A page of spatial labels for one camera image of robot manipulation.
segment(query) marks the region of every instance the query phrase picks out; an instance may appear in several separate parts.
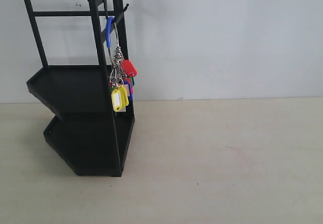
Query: white wall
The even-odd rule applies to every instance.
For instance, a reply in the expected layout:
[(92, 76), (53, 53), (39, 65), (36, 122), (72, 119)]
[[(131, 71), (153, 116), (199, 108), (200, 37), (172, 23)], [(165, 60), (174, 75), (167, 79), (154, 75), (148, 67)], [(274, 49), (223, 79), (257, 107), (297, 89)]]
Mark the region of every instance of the white wall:
[[(323, 95), (323, 0), (124, 2), (136, 100)], [(26, 81), (41, 63), (23, 0), (2, 0), (0, 13), (0, 102), (34, 102)], [(37, 21), (49, 63), (97, 64), (90, 18)]]

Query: beige table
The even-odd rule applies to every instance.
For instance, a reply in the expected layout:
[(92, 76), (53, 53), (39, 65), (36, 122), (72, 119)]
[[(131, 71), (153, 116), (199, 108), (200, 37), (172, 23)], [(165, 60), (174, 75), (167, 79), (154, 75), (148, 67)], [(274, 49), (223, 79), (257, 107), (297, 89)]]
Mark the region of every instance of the beige table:
[(323, 223), (323, 98), (136, 102), (121, 178), (78, 177), (41, 104), (0, 105), (0, 223)]

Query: black shelf tray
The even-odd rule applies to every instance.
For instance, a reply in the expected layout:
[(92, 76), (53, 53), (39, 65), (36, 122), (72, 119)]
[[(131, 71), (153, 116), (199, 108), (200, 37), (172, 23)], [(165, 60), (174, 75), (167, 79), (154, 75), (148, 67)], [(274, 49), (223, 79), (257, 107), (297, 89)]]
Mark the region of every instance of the black shelf tray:
[[(115, 117), (122, 171), (134, 122), (134, 116), (124, 113)], [(45, 129), (44, 137), (75, 174), (118, 176), (113, 137), (107, 134), (107, 127), (107, 120), (62, 122), (55, 116)]]
[(28, 80), (27, 86), (63, 121), (106, 117), (99, 65), (48, 66)]

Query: metal frame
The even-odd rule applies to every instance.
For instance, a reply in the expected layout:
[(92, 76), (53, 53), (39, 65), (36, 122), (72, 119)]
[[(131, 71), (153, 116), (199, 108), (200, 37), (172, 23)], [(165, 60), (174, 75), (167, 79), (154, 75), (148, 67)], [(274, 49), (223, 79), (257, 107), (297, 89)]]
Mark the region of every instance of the metal frame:
[[(109, 134), (114, 135), (113, 146), (115, 148), (115, 163), (117, 169), (115, 171), (116, 176), (120, 176), (122, 173), (122, 168), (124, 163), (120, 163), (118, 140), (117, 140), (117, 130), (115, 124), (115, 117), (118, 114), (124, 114), (126, 116), (133, 117), (134, 119), (134, 110), (133, 110), (133, 101), (129, 102), (129, 105), (126, 107), (125, 113), (115, 113), (113, 111), (111, 94), (110, 94), (110, 84), (109, 84), (109, 73), (108, 67), (105, 60), (104, 53), (104, 42), (105, 42), (105, 29), (101, 31), (100, 26), (100, 16), (115, 16), (114, 22), (117, 24), (117, 30), (119, 35), (119, 44), (122, 49), (122, 53), (125, 59), (128, 57), (128, 47), (127, 47), (127, 36), (126, 36), (126, 25), (124, 18), (124, 11), (127, 9), (127, 6), (124, 8), (123, 0), (113, 0), (114, 9), (112, 11), (106, 10), (106, 0), (88, 0), (90, 10), (89, 11), (34, 11), (32, 7), (31, 0), (24, 0), (32, 31), (35, 37), (36, 45), (39, 51), (40, 59), (44, 69), (48, 68), (48, 62), (39, 34), (39, 29), (36, 22), (36, 17), (60, 17), (60, 16), (91, 16), (92, 26), (94, 32), (94, 39), (98, 57), (99, 68), (101, 71), (102, 84), (103, 84), (103, 94), (106, 102), (106, 116), (108, 120), (108, 125), (113, 127), (108, 127)], [(99, 11), (98, 6), (105, 4), (104, 11)]]

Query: vertical post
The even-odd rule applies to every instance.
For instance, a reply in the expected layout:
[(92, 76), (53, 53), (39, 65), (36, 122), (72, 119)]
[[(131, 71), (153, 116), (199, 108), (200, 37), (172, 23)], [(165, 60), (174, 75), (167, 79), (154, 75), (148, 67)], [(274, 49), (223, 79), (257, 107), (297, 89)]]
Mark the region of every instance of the vertical post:
[(47, 58), (46, 58), (46, 55), (45, 55), (44, 47), (43, 47), (42, 42), (41, 42), (41, 38), (40, 38), (37, 22), (36, 22), (36, 19), (35, 19), (35, 16), (34, 16), (34, 11), (33, 11), (33, 8), (32, 8), (31, 1), (30, 0), (24, 0), (24, 1), (25, 1), (27, 13), (28, 13), (29, 21), (30, 21), (30, 24), (31, 24), (32, 32), (34, 33), (34, 37), (35, 37), (35, 41), (36, 41), (36, 44), (37, 44), (37, 48), (38, 48), (38, 52), (39, 52), (39, 55), (40, 55), (42, 66), (44, 68), (47, 68), (48, 67), (48, 62), (47, 62)]
[(107, 121), (108, 121), (108, 127), (106, 131), (107, 131), (107, 134), (114, 136), (113, 138), (114, 140), (111, 144), (113, 144), (113, 149), (114, 149), (116, 176), (121, 176), (122, 172), (121, 172), (121, 164), (120, 164), (120, 156), (119, 156), (117, 130), (116, 130), (116, 123), (114, 118), (111, 95), (109, 94), (110, 86), (107, 81), (107, 79), (109, 78), (109, 75), (107, 72), (107, 65), (105, 61), (103, 41), (101, 39), (101, 25), (100, 25), (100, 19), (99, 19), (99, 12), (98, 12), (98, 7), (95, 4), (95, 0), (88, 0), (88, 2), (90, 6), (90, 11), (91, 11), (96, 53), (97, 53), (98, 62), (100, 65), (100, 71), (101, 71), (101, 77), (102, 77), (102, 83), (103, 83), (103, 94), (105, 99), (106, 114), (107, 114)]
[[(123, 0), (113, 0), (113, 7), (116, 15), (122, 13), (124, 8)], [(121, 47), (122, 54), (125, 59), (129, 59), (125, 16), (123, 16), (120, 22), (117, 24), (117, 29), (119, 36), (119, 45)], [(126, 111), (127, 115), (134, 116), (133, 100), (129, 102), (129, 105), (126, 107)]]

